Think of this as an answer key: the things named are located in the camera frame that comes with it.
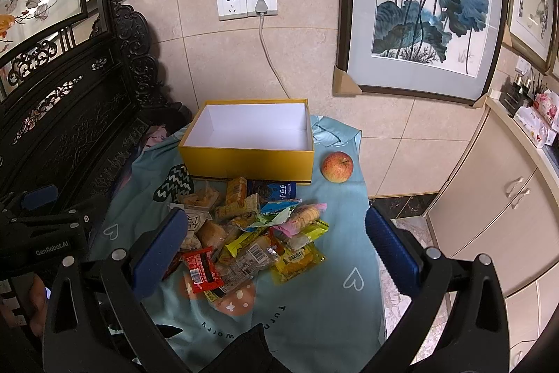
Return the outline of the person left hand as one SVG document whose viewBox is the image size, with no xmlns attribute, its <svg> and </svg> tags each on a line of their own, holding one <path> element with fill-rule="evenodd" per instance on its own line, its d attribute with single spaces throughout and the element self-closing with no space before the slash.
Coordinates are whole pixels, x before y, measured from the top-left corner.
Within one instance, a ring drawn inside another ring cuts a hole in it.
<svg viewBox="0 0 559 373">
<path fill-rule="evenodd" d="M 46 315 L 48 314 L 48 295 L 44 282 L 37 275 L 33 277 L 28 299 L 33 310 L 29 327 L 35 336 L 41 337 L 44 333 Z"/>
</svg>

